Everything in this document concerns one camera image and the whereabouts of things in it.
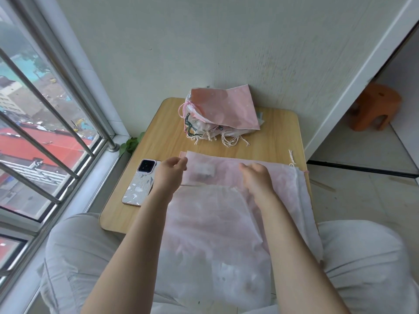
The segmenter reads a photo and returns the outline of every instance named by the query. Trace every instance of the smartphone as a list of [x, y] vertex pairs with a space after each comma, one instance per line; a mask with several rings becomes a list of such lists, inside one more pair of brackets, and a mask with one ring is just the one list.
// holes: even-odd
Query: smartphone
[[154, 174], [160, 161], [143, 159], [132, 178], [122, 202], [127, 205], [141, 206], [150, 193], [154, 183]]

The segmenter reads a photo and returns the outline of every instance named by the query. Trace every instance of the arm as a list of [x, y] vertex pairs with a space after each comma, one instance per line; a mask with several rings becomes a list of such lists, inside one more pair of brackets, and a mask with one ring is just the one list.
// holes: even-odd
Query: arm
[[275, 194], [267, 168], [257, 163], [240, 163], [240, 170], [244, 185], [262, 213], [280, 312], [349, 314]]
[[153, 189], [81, 313], [150, 313], [166, 210], [181, 184], [187, 161], [172, 157], [161, 162]]

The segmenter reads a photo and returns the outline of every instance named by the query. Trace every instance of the person's right hand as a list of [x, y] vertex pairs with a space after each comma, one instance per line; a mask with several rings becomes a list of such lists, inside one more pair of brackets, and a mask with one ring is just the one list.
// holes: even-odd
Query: person's right hand
[[243, 185], [255, 197], [256, 204], [266, 196], [276, 196], [271, 176], [265, 166], [259, 163], [250, 165], [239, 163], [239, 169], [243, 174]]

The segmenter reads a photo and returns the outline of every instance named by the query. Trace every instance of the tiled floor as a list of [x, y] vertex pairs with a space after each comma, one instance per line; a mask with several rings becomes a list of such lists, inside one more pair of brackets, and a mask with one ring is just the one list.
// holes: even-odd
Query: tiled floor
[[419, 187], [414, 179], [308, 165], [317, 222], [365, 219], [398, 232], [419, 282]]
[[350, 115], [344, 115], [310, 160], [419, 173], [391, 126], [383, 131], [371, 126], [355, 132], [350, 121]]

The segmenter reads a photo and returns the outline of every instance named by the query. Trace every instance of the phone case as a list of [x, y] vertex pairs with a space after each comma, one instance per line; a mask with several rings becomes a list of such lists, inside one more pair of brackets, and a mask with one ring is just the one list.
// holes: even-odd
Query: phone case
[[149, 174], [144, 174], [137, 171], [130, 182], [127, 191], [122, 197], [122, 202], [127, 205], [141, 206], [143, 201], [151, 191], [154, 182], [154, 174], [160, 161], [156, 161], [153, 171]]

